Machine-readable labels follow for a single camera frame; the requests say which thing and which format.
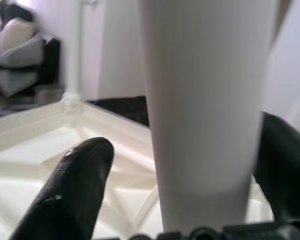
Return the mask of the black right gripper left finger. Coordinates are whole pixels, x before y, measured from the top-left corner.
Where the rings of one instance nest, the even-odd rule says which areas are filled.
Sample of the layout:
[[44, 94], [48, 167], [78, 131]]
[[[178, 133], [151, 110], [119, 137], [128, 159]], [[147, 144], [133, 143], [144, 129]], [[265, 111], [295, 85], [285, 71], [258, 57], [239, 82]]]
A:
[[103, 202], [114, 147], [104, 137], [69, 150], [30, 204], [11, 240], [90, 240]]

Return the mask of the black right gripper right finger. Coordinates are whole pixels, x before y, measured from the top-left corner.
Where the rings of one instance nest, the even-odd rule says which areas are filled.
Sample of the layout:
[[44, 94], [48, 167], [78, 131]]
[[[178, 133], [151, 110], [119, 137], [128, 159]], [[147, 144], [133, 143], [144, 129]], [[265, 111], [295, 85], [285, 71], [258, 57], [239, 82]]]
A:
[[274, 218], [300, 224], [300, 132], [267, 112], [253, 176]]

